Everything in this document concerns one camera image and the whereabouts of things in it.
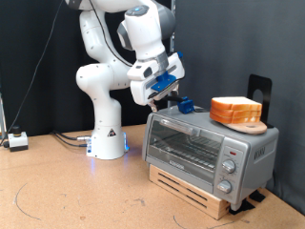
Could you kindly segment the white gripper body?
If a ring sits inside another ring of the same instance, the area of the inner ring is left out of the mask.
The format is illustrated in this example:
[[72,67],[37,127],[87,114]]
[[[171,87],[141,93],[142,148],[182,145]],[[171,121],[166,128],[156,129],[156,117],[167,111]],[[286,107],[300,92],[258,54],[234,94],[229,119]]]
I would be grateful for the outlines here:
[[156,58],[137,60],[127,73],[134,102],[147,105],[169,94],[185,76],[181,58],[181,52],[171,56],[163,52]]

